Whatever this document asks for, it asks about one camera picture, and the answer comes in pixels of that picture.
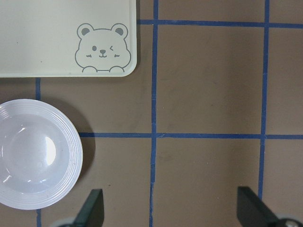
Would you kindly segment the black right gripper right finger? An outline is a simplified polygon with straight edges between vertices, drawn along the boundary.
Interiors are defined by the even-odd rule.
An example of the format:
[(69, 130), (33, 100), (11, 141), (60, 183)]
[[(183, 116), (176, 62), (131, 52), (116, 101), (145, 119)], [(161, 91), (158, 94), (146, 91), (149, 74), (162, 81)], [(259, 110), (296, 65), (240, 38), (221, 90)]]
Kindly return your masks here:
[(237, 219), (242, 227), (281, 227), (280, 219), (247, 186), (237, 189)]

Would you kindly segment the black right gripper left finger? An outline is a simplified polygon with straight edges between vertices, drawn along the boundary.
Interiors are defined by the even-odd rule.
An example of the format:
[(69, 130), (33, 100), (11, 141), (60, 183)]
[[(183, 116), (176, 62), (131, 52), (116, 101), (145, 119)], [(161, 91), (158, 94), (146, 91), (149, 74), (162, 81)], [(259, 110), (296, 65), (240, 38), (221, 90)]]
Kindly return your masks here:
[(76, 227), (101, 227), (104, 222), (104, 199), (102, 189), (91, 190), (73, 224)]

